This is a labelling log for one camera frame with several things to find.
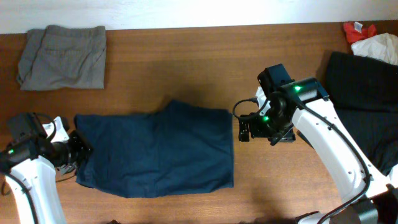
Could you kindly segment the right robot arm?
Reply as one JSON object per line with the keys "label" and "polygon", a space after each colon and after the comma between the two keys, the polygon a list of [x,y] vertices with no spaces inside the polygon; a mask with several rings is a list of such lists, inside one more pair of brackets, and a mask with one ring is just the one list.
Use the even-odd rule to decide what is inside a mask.
{"label": "right robot arm", "polygon": [[253,98],[259,110],[240,116],[239,140],[281,142],[296,128],[315,150],[338,188],[342,204],[285,219],[284,223],[397,223],[397,182],[364,155],[340,121],[333,103],[314,78],[280,85],[259,79]]}

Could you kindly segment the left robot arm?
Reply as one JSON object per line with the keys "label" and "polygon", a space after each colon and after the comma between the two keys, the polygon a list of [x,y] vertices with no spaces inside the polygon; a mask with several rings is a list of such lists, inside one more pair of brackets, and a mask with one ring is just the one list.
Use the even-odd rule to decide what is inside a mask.
{"label": "left robot arm", "polygon": [[93,147],[65,117],[41,122],[41,114],[22,113],[7,121],[12,141],[1,152],[5,176],[21,223],[65,223],[57,175],[77,174]]}

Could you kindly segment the navy blue shorts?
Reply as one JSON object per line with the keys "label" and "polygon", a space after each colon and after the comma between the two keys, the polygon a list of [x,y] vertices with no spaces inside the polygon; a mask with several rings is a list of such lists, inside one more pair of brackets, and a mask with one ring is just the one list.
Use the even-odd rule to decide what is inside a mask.
{"label": "navy blue shorts", "polygon": [[93,146],[76,181],[125,198],[205,194],[234,185],[233,124],[224,109],[171,101],[153,114],[83,115]]}

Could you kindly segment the black shorts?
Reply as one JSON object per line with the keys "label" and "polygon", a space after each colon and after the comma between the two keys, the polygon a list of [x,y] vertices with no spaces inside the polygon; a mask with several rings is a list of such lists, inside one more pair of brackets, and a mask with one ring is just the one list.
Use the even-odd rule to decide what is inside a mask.
{"label": "black shorts", "polygon": [[397,112],[397,66],[374,58],[333,52],[325,84],[336,106]]}

